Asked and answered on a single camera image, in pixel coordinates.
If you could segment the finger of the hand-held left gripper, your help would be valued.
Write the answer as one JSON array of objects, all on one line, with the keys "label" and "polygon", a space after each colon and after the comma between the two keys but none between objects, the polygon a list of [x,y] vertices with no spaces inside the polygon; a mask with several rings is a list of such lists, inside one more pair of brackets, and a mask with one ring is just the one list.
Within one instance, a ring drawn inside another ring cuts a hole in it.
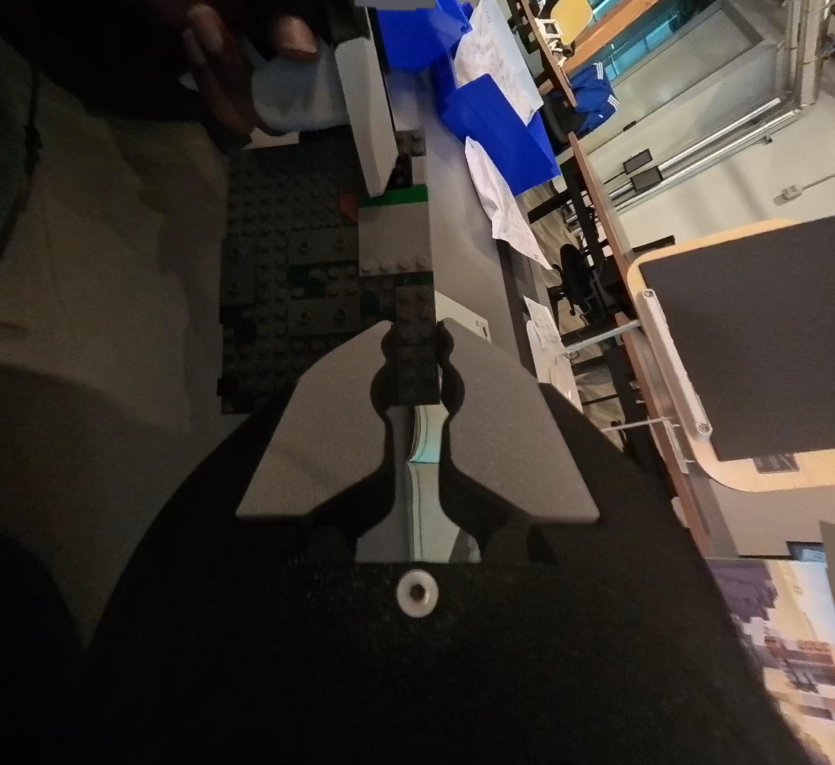
[{"label": "finger of the hand-held left gripper", "polygon": [[374,19],[364,8],[359,13],[364,33],[338,44],[335,58],[366,193],[382,196],[412,186],[412,164],[397,145]]}]

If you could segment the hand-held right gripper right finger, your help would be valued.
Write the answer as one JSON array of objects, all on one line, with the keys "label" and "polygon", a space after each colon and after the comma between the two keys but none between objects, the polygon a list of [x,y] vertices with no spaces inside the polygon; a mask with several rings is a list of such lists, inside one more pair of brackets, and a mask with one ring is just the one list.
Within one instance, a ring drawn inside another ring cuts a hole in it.
[{"label": "hand-held right gripper right finger", "polygon": [[550,407],[564,397],[453,319],[438,325],[444,514],[478,549],[478,561],[529,562],[553,526],[600,521],[600,510]]}]

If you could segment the grey brick baseplate model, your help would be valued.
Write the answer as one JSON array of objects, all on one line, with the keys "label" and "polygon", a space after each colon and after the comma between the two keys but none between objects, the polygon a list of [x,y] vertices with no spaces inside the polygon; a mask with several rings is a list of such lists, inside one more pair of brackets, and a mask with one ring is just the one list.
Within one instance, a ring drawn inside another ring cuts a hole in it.
[{"label": "grey brick baseplate model", "polygon": [[436,405],[441,370],[422,129],[395,133],[384,194],[365,193],[349,127],[231,160],[221,246],[226,415],[248,415],[326,353],[391,323],[396,405]]}]

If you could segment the white stand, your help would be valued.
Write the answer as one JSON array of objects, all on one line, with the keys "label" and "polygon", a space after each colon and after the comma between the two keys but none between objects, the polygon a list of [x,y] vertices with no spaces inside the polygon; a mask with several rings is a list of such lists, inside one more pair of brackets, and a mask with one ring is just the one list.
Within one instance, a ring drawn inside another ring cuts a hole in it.
[{"label": "white stand", "polygon": [[535,321],[528,321],[526,328],[528,336],[533,339],[531,343],[532,352],[539,381],[552,384],[561,395],[569,400],[571,405],[582,411],[583,405],[575,383],[575,373],[572,370],[569,355],[608,339],[617,339],[622,334],[640,327],[641,322],[638,319],[627,320],[625,324],[606,329],[573,344],[568,344],[563,342],[562,337],[556,335],[555,326],[546,328],[545,326],[539,326]]}]

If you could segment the blue plastic bin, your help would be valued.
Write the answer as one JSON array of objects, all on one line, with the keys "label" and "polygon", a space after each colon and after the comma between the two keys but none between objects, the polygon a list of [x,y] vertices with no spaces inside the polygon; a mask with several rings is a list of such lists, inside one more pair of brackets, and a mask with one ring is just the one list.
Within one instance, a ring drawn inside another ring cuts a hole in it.
[{"label": "blue plastic bin", "polygon": [[443,124],[461,142],[471,138],[485,150],[514,196],[560,175],[539,113],[524,124],[491,76],[454,87],[435,74],[433,88]]},{"label": "blue plastic bin", "polygon": [[471,31],[468,1],[435,0],[434,7],[377,11],[389,69],[419,72],[457,47]]}]

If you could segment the open instruction booklet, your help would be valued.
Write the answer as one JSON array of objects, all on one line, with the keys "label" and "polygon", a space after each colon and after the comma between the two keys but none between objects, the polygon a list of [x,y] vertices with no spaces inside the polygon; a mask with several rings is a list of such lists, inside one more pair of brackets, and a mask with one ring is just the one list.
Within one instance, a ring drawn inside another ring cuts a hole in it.
[{"label": "open instruction booklet", "polygon": [[477,563],[477,542],[448,519],[440,503],[440,453],[447,416],[442,404],[414,409],[412,448],[407,459],[410,557],[414,562]]}]

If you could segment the printed white paper sheet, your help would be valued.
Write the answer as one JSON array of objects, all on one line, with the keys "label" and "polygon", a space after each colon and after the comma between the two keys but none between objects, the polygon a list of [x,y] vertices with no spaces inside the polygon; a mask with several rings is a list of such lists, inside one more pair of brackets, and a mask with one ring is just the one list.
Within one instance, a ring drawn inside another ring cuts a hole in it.
[{"label": "printed white paper sheet", "polygon": [[456,82],[490,76],[527,126],[544,102],[497,0],[479,0],[469,25],[454,57]]}]

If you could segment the yellow chair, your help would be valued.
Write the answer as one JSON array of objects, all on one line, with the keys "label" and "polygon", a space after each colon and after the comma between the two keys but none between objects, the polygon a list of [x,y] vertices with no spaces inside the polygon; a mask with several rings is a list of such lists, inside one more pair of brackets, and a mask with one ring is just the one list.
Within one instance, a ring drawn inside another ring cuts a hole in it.
[{"label": "yellow chair", "polygon": [[550,13],[560,40],[566,44],[578,39],[593,16],[589,0],[557,0]]}]

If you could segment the small folded white paper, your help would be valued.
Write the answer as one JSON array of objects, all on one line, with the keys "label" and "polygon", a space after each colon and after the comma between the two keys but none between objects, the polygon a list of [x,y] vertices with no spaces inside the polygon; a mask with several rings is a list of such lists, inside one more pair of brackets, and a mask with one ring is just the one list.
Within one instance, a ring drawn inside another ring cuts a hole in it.
[{"label": "small folded white paper", "polygon": [[558,326],[552,310],[528,297],[524,297],[524,301],[527,307],[529,321],[532,323],[540,346],[543,349],[548,346],[562,349],[563,342],[558,332]]}]

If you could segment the crumpled white paper sheet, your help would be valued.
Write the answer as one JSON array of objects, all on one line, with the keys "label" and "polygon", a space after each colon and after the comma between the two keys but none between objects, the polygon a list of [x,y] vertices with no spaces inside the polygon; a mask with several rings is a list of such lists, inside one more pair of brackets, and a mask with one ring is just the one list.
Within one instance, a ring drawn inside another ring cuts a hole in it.
[{"label": "crumpled white paper sheet", "polygon": [[465,139],[464,152],[478,200],[490,222],[492,238],[507,243],[511,249],[544,269],[551,269],[515,196],[493,160],[481,144],[469,136]]}]

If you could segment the blue jacket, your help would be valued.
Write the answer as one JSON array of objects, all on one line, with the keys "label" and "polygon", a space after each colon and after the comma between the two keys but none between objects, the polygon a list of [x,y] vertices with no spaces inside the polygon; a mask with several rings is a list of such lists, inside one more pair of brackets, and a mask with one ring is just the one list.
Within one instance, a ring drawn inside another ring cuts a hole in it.
[{"label": "blue jacket", "polygon": [[595,62],[576,72],[569,83],[576,100],[574,110],[579,126],[574,132],[578,137],[592,133],[617,113],[620,102],[602,63]]}]

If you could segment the black office chair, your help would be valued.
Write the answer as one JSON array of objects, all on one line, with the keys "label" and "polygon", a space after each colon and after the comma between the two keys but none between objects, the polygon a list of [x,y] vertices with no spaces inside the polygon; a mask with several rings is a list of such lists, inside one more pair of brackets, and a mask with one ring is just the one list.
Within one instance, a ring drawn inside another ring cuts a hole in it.
[{"label": "black office chair", "polygon": [[604,259],[601,266],[590,264],[585,251],[572,244],[559,249],[560,263],[553,269],[559,282],[548,289],[548,300],[552,311],[558,313],[558,303],[569,303],[569,313],[582,314],[587,324],[603,322],[610,315],[614,304],[611,288],[615,286],[618,273],[613,259]]}]

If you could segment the white metal bracket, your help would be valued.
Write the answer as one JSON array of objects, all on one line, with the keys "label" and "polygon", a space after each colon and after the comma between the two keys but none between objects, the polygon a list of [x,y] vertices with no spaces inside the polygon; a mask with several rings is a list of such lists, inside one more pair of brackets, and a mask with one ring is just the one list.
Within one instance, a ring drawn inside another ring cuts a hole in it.
[{"label": "white metal bracket", "polygon": [[675,346],[655,291],[642,290],[635,299],[635,307],[685,433],[697,443],[709,443],[713,431],[711,421]]}]

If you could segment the black panel with wooden frame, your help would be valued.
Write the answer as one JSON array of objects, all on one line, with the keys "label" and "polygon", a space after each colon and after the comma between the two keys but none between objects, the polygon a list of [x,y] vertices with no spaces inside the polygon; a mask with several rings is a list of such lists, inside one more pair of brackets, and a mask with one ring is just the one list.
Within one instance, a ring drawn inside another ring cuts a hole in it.
[{"label": "black panel with wooden frame", "polygon": [[833,486],[833,261],[834,218],[824,217],[754,223],[629,268],[634,307],[655,291],[711,421],[707,444],[680,423],[684,448],[721,486]]}]

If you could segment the metal wall pipe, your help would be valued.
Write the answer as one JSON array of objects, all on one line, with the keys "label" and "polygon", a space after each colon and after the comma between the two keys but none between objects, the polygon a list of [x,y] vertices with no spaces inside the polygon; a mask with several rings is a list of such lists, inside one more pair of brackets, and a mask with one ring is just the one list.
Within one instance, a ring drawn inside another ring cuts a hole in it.
[{"label": "metal wall pipe", "polygon": [[657,166],[658,175],[646,186],[620,186],[610,193],[618,213],[678,186],[725,162],[757,143],[769,143],[775,134],[798,121],[804,107],[778,96],[717,128],[701,140],[673,154]]}]

